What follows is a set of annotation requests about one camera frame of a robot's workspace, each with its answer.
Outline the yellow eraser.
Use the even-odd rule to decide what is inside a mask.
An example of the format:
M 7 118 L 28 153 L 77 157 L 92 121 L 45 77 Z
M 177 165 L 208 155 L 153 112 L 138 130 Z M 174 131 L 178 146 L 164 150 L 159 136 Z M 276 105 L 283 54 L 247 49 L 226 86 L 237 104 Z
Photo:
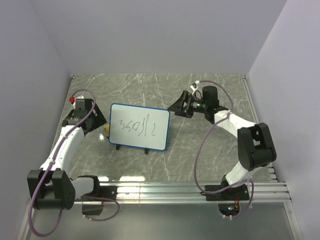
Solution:
M 106 132 L 106 136 L 109 137 L 109 134 L 110 134 L 110 125 L 109 124 L 106 124 L 103 126 L 105 132 Z

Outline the blue framed whiteboard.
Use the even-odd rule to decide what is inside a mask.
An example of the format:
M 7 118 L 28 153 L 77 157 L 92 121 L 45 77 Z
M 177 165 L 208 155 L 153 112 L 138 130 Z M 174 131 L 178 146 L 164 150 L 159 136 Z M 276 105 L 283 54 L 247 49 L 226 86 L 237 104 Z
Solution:
M 167 109 L 113 103 L 108 141 L 113 145 L 165 151 L 170 118 Z

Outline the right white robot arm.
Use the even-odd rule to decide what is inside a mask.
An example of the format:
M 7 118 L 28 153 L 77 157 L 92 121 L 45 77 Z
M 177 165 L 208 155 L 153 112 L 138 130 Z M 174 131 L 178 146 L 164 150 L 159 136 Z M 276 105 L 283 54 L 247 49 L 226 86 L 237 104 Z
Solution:
M 270 129 L 266 123 L 254 123 L 234 114 L 220 104 L 218 88 L 207 85 L 202 88 L 202 94 L 197 97 L 198 86 L 193 83 L 192 92 L 184 90 L 181 96 L 171 106 L 170 112 L 183 118 L 192 118 L 194 113 L 201 113 L 211 123 L 204 139 L 207 139 L 215 127 L 219 127 L 237 139 L 238 161 L 233 169 L 227 173 L 220 188 L 214 191 L 203 189 L 197 182 L 196 186 L 203 195 L 217 195 L 221 193 L 226 200 L 232 200 L 238 195 L 238 187 L 251 180 L 252 175 L 263 167 L 274 162 L 277 158 L 276 149 Z

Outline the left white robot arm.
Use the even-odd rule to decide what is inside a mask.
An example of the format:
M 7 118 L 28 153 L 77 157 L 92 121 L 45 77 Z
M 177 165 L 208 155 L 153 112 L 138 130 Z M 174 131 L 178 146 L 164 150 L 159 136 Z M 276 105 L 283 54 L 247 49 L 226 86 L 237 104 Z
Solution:
M 57 143 L 38 170 L 27 175 L 32 207 L 36 210 L 69 210 L 76 199 L 85 196 L 96 201 L 101 196 L 97 176 L 83 175 L 72 180 L 68 176 L 71 161 L 83 138 L 106 124 L 95 100 L 71 97 L 74 109 L 62 122 Z

